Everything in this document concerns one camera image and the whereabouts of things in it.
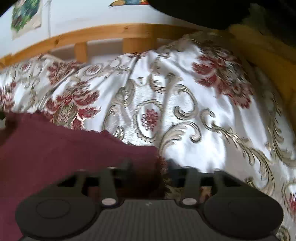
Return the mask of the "person's right hand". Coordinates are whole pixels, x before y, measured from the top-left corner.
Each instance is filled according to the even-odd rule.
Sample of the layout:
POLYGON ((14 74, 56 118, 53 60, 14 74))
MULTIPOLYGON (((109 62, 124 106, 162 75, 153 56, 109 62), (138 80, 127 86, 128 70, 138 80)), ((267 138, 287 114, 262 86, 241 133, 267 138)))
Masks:
POLYGON ((18 113, 1 113, 3 117, 4 127, 1 128, 1 146, 6 140, 12 135, 12 133, 18 128, 19 125, 19 114, 18 113))

